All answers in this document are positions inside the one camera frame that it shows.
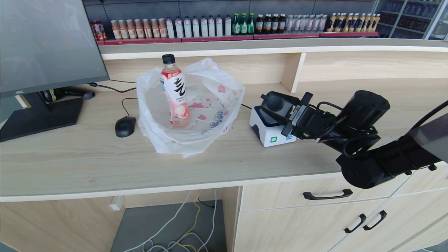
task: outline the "black handle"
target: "black handle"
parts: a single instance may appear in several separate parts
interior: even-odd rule
[[[353,194],[352,190],[350,190],[350,189],[344,189],[344,190],[342,190],[342,192],[344,194],[343,195],[339,195],[339,196],[315,197],[312,193],[310,193],[309,191],[306,191],[306,192],[303,193],[303,197],[305,197],[305,199],[307,199],[307,200],[331,200],[331,199],[346,198],[346,197],[348,197],[348,196]]]
[[[359,216],[361,218],[361,222],[359,222],[359,224],[354,227],[352,230],[345,228],[344,231],[346,234],[350,234],[351,232],[355,231],[357,228],[359,228],[359,226],[361,226],[367,219],[366,215],[361,213],[361,215]]]
[[[388,213],[386,213],[386,211],[384,211],[384,210],[382,210],[381,212],[379,212],[379,214],[381,215],[381,219],[380,219],[377,223],[375,223],[375,225],[373,225],[372,227],[368,227],[367,225],[365,225],[365,226],[363,226],[362,228],[363,228],[365,231],[371,230],[371,229],[373,229],[374,227],[376,227],[376,225],[378,225],[380,222],[382,222],[382,221],[386,218],[386,216],[388,215]]]

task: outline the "bottle cap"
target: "bottle cap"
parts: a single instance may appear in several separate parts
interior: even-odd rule
[[[164,62],[164,64],[168,65],[168,64],[174,64],[176,62],[176,59],[172,54],[164,54],[162,56],[162,61]]]

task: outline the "black mouse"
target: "black mouse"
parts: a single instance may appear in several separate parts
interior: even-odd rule
[[[135,123],[137,119],[135,117],[123,117],[120,118],[115,124],[115,134],[117,137],[127,137],[134,133]]]

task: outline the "white plastic bag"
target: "white plastic bag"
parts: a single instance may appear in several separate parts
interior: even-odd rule
[[[160,87],[162,69],[154,68],[137,79],[138,126],[158,153],[187,157],[202,153],[227,132],[237,118],[245,88],[210,58],[182,71],[190,124],[185,129],[175,129],[170,124],[169,103]]]

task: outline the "cabinet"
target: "cabinet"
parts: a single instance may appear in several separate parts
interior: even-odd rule
[[[234,251],[328,251],[384,201],[240,212]]]
[[[386,217],[377,226],[357,229],[331,252],[389,251],[446,214],[447,202],[448,189],[391,197],[365,222],[372,227],[379,222],[380,212],[385,211]]]

